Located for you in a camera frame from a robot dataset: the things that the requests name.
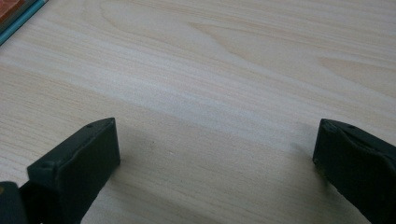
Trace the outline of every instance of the wooden table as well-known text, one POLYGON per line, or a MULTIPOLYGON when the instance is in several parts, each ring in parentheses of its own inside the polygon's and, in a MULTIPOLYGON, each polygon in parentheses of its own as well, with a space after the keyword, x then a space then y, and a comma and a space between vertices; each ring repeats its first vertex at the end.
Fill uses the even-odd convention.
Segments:
POLYGON ((368 223, 311 161, 320 119, 396 145, 396 2, 49 1, 0 48, 0 179, 115 117, 83 223, 368 223))

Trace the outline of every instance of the dark green object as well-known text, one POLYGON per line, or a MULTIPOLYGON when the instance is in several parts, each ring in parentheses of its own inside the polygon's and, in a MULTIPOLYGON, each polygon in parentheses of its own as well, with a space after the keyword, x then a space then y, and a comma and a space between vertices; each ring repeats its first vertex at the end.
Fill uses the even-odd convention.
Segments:
POLYGON ((27 223, 79 223, 118 165, 116 121, 102 119, 81 128, 27 168, 21 215, 27 223))
POLYGON ((320 122, 313 161, 375 224, 396 223, 396 147, 343 122, 320 122))

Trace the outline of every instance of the light wood surface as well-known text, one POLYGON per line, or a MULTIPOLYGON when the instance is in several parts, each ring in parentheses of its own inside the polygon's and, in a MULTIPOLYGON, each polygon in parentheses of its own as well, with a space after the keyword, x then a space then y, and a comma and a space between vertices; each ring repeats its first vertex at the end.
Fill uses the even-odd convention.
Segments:
POLYGON ((0 180, 115 117, 83 223, 368 223, 311 161, 319 120, 396 145, 396 2, 49 1, 0 48, 0 180))

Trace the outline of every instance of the black object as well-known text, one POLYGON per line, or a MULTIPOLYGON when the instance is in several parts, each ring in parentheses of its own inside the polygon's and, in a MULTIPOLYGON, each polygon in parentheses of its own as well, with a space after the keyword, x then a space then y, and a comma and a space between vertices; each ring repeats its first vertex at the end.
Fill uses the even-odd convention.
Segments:
POLYGON ((313 161, 369 221, 396 223, 396 147, 355 126, 323 119, 313 161))
POLYGON ((0 223, 79 223, 119 164, 116 121, 90 123, 30 165, 19 190, 0 182, 0 223))

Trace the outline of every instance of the teal object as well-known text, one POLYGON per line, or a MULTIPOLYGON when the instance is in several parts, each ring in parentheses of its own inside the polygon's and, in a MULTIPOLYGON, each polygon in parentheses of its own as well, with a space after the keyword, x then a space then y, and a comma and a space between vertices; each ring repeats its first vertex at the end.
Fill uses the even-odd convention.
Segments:
POLYGON ((0 34, 0 46, 9 39, 18 29, 23 26, 44 4, 47 0, 37 0, 26 11, 24 11, 14 22, 12 22, 8 28, 0 34))

